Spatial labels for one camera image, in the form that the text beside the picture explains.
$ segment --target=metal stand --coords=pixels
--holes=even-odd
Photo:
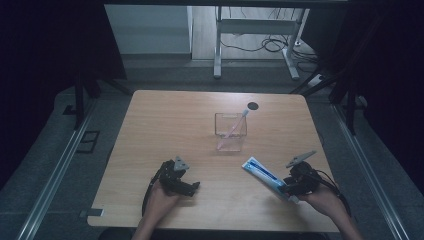
[[[222,19],[222,7],[218,7],[218,19],[216,22],[216,47],[214,59],[214,78],[221,77],[221,34],[273,34],[290,35],[287,50],[283,50],[283,56],[293,80],[299,79],[299,74],[291,59],[293,47],[302,25],[305,9],[301,9],[296,21],[291,20],[257,20],[257,19]]]

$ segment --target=aluminum rail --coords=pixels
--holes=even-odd
[[[381,212],[392,231],[393,237],[398,240],[407,240],[409,239],[408,234],[403,226],[402,220],[400,219],[393,203],[390,198],[385,193],[380,181],[378,180],[371,164],[368,161],[367,156],[362,150],[361,144],[358,139],[351,134],[349,129],[347,128],[344,122],[344,114],[340,110],[339,107],[332,105],[333,111],[336,113],[339,121],[340,128],[342,129],[343,134],[346,137],[353,153],[355,155],[355,159],[359,164],[359,167],[364,173],[365,180],[367,181],[371,192],[374,195],[375,200],[377,201],[377,205],[380,207]]]
[[[34,206],[31,209],[25,223],[23,224],[19,235],[16,239],[34,239],[35,234],[37,233],[38,228],[41,225],[41,222],[44,219],[44,216],[47,213],[47,210],[52,202],[56,191],[62,182],[63,176],[68,169],[68,166],[74,156],[74,153],[78,147],[78,144],[81,141],[84,131],[87,128],[91,117],[93,115],[93,110],[95,108],[97,100],[93,99],[89,102],[87,108],[87,114],[84,121],[81,123],[80,127],[72,133],[72,136],[62,153],[55,169],[52,172],[48,182],[44,185],[43,190],[38,196]]]

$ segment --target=hand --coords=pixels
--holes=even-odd
[[[331,219],[348,215],[342,201],[330,188],[322,184],[312,194],[299,195],[297,197]]]
[[[180,195],[166,191],[162,184],[156,181],[146,204],[146,212],[132,239],[150,239],[156,225],[177,204],[179,199]]]
[[[299,200],[309,203],[318,212],[331,218],[343,239],[363,239],[342,201],[328,187],[320,184],[315,192],[297,197]]]
[[[143,218],[159,222],[178,202],[180,195],[167,191],[159,181],[152,187]]]

